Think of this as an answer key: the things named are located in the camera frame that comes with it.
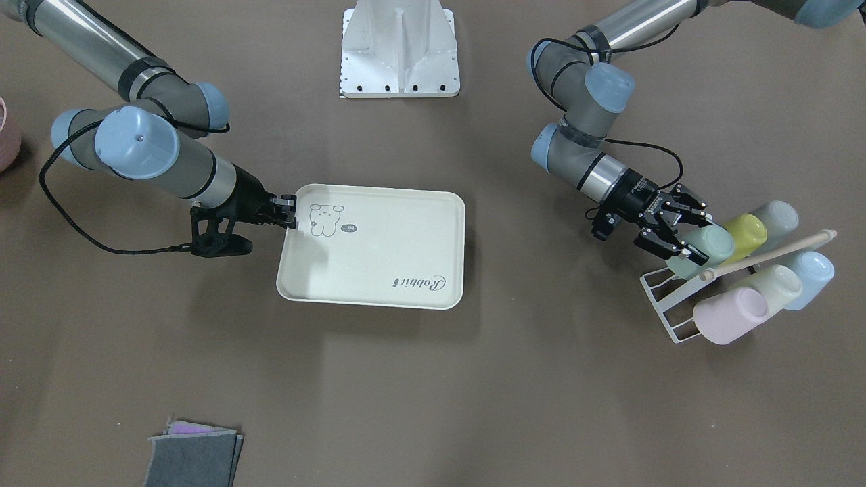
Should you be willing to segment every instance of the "bear drawing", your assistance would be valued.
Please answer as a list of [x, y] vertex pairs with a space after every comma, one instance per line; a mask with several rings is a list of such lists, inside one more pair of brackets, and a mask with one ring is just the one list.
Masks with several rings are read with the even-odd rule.
[[314, 237], [330, 237], [336, 233], [339, 214], [345, 209], [339, 205], [310, 205], [310, 233]]

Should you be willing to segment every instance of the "folded cloth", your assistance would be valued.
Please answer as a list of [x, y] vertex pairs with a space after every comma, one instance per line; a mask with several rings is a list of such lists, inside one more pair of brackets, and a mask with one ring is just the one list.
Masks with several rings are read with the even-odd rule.
[[173, 421], [150, 440], [145, 487], [231, 487], [235, 482], [243, 444], [236, 430]]

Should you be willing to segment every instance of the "pink cup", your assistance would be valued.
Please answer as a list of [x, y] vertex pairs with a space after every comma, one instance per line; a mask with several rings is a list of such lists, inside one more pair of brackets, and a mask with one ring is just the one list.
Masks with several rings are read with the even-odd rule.
[[758, 291], [737, 288], [697, 303], [692, 316], [704, 338], [727, 345], [767, 321], [770, 309]]
[[9, 117], [6, 102], [0, 98], [0, 172], [6, 170], [21, 150], [21, 130]]

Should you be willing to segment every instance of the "robotic arm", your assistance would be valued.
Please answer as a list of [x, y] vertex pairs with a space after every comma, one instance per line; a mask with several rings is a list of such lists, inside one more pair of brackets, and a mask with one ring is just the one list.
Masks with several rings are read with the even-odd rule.
[[[843, 20], [862, 0], [752, 0], [821, 29]], [[617, 116], [625, 109], [634, 79], [609, 64], [708, 6], [727, 0], [634, 0], [564, 41], [539, 41], [527, 57], [527, 69], [539, 89], [565, 111], [559, 124], [545, 127], [532, 150], [533, 160], [599, 204], [592, 234], [607, 237], [623, 220], [636, 224], [635, 244], [667, 260], [673, 256], [703, 265], [708, 256], [683, 242], [676, 225], [714, 224], [707, 204], [686, 186], [664, 192], [601, 149]]]
[[[236, 222], [295, 228], [293, 195], [266, 192], [258, 179], [195, 141], [227, 130], [228, 103], [215, 86], [188, 83], [82, 1], [0, 0], [0, 10], [54, 42], [126, 101], [61, 114], [52, 142], [59, 146], [99, 123], [61, 156], [82, 169], [145, 181], [191, 201], [193, 255], [249, 254], [252, 243], [232, 233]], [[220, 231], [224, 220], [228, 225]]]

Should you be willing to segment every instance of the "rectangular tray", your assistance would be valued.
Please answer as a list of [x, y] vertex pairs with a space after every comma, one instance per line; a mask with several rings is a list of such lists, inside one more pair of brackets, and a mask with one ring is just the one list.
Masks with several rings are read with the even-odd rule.
[[300, 302], [450, 309], [463, 295], [466, 205], [450, 192], [306, 185], [276, 287]]

